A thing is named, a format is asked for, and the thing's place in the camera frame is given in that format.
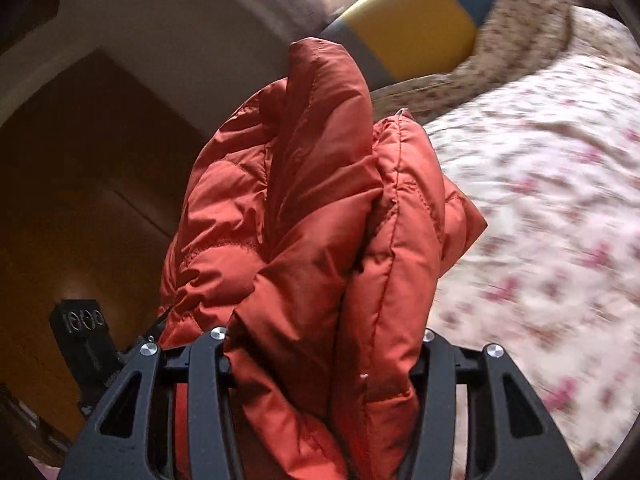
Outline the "grey yellow blue headboard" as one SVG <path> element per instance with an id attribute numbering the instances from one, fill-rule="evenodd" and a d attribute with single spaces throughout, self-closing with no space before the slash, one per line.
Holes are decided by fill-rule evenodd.
<path id="1" fill-rule="evenodd" d="M 451 72 L 495 0 L 358 0 L 321 33 L 354 58 L 370 89 Z"/>

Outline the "orange puffer jacket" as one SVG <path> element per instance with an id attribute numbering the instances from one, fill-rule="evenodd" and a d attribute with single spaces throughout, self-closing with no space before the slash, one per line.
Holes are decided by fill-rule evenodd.
<path id="1" fill-rule="evenodd" d="M 251 479 L 393 479 L 438 280 L 486 229 L 410 114 L 307 38 L 194 162 L 160 279 L 163 348 L 214 327 Z"/>

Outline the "floral bed quilt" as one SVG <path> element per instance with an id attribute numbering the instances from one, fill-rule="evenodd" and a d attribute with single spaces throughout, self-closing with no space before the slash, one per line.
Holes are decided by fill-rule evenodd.
<path id="1" fill-rule="evenodd" d="M 411 110 L 487 221 L 428 324 L 502 344 L 596 478 L 639 413 L 638 44 L 574 0 L 495 0 L 459 67 L 373 104 Z"/>

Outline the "brown wooden wardrobe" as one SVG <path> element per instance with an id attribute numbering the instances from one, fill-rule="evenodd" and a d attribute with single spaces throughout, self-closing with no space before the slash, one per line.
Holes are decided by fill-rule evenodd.
<path id="1" fill-rule="evenodd" d="M 1 129 L 1 380 L 65 437 L 84 421 L 49 325 L 94 299 L 114 343 L 160 304 L 160 271 L 204 139 L 130 73 L 93 52 Z"/>

